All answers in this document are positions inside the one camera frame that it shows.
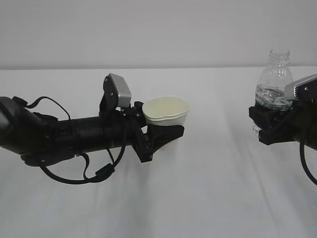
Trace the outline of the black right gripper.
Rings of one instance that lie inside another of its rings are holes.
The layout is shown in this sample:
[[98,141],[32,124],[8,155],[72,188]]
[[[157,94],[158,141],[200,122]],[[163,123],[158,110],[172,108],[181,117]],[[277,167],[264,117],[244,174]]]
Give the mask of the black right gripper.
[[316,100],[295,101],[275,131],[270,128],[276,124],[277,110],[255,105],[249,107],[249,117],[260,130],[259,142],[263,144],[299,142],[304,136],[305,145],[317,149]]

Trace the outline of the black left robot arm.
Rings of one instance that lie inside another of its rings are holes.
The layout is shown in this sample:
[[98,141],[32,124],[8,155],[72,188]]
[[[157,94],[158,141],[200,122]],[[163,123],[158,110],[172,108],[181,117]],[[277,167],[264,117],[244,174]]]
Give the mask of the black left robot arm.
[[109,110],[97,117],[58,120],[33,113],[20,98],[0,99],[0,146],[18,154],[32,167],[51,166],[80,153],[132,146],[142,163],[164,145],[183,136],[184,126],[160,126],[146,122],[142,103],[121,111]]

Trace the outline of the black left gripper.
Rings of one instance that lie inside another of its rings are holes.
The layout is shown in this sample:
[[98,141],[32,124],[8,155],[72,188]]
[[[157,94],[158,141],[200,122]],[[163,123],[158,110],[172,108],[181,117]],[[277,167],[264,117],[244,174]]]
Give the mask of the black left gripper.
[[116,163],[120,162],[125,152],[125,147],[131,145],[142,163],[150,162],[153,153],[158,150],[171,152],[176,149],[178,140],[184,134],[182,125],[162,126],[148,124],[147,138],[142,128],[147,124],[141,113],[142,102],[134,106],[115,110],[115,142],[121,148]]

